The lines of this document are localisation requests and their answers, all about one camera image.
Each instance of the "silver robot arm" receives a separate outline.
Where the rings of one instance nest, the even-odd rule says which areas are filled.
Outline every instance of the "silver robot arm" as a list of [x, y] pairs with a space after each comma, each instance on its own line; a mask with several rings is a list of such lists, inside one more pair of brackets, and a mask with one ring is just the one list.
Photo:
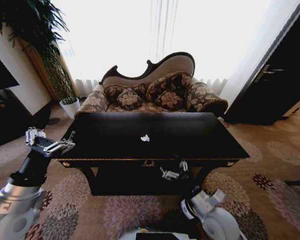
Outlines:
[[46, 134], [35, 127], [25, 133], [25, 144], [31, 152], [0, 190], [0, 240], [23, 240], [36, 223], [46, 195], [41, 185], [46, 181], [48, 165], [55, 154], [75, 146], [74, 133], [68, 140], [61, 141], [46, 138]]

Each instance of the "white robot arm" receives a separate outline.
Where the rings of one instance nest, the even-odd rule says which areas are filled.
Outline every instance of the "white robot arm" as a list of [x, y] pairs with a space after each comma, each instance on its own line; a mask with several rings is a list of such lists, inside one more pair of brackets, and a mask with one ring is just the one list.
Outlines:
[[[169, 181], [179, 177], [188, 176], [189, 168], [186, 161], [182, 161], [175, 155], [176, 160], [180, 160], [179, 171], [166, 171], [162, 167], [162, 177]], [[227, 210], [217, 207], [224, 199], [225, 194], [217, 190], [212, 195], [205, 193], [202, 188], [193, 183], [194, 187], [190, 194], [181, 201], [181, 209], [184, 215], [189, 219], [198, 218], [201, 221], [203, 230], [213, 240], [247, 240], [240, 231], [239, 225]]]
[[25, 144], [31, 152], [0, 190], [0, 240], [22, 240], [36, 223], [46, 195], [41, 185], [46, 181], [48, 165], [54, 154], [75, 146], [74, 133], [68, 140], [53, 141], [41, 129], [28, 129]]

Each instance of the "dark door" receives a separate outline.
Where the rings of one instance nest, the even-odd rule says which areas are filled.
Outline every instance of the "dark door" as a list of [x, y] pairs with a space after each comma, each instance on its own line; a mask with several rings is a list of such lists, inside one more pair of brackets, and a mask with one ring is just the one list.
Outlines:
[[300, 100], [300, 16], [226, 114], [230, 122], [273, 124]]

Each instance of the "white flower pot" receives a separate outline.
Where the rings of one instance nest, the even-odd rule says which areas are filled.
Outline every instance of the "white flower pot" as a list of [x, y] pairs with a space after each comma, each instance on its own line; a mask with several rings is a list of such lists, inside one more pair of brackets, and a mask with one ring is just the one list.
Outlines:
[[63, 110], [65, 110], [66, 114], [69, 115], [70, 118], [74, 119], [75, 118], [75, 113], [79, 110], [80, 108], [80, 103], [79, 99], [76, 98], [76, 101], [71, 104], [66, 104], [64, 105], [61, 101], [59, 102]]

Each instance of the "patterned carpet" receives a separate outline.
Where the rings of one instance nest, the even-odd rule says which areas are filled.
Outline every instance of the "patterned carpet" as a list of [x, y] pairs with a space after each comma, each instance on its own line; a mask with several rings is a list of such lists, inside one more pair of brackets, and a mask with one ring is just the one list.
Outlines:
[[[52, 117], [61, 121], [45, 132], [58, 140], [72, 120], [58, 106]], [[251, 158], [216, 169], [203, 187], [225, 192], [222, 207], [235, 216], [249, 240], [300, 240], [300, 186], [285, 183], [300, 179], [300, 110], [272, 126], [223, 124]], [[23, 138], [0, 146], [0, 188], [28, 152]], [[81, 172], [58, 162], [50, 164], [43, 187], [48, 194], [40, 219], [26, 240], [116, 240], [126, 230], [158, 225], [200, 234], [177, 210], [177, 196], [91, 196]]]

